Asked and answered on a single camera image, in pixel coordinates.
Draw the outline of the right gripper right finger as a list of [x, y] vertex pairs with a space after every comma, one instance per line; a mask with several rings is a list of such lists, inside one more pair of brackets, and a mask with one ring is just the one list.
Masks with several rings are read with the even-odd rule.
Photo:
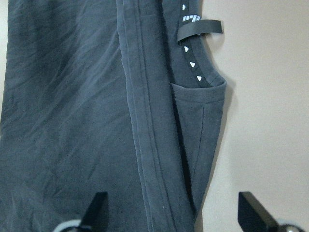
[[281, 231], [281, 225], [249, 191], [239, 192], [238, 223], [243, 232]]

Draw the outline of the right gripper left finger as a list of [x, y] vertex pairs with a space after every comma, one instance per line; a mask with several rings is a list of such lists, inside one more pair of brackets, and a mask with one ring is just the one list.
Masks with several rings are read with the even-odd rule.
[[108, 193], [97, 192], [84, 214], [79, 232], [106, 232], [108, 228]]

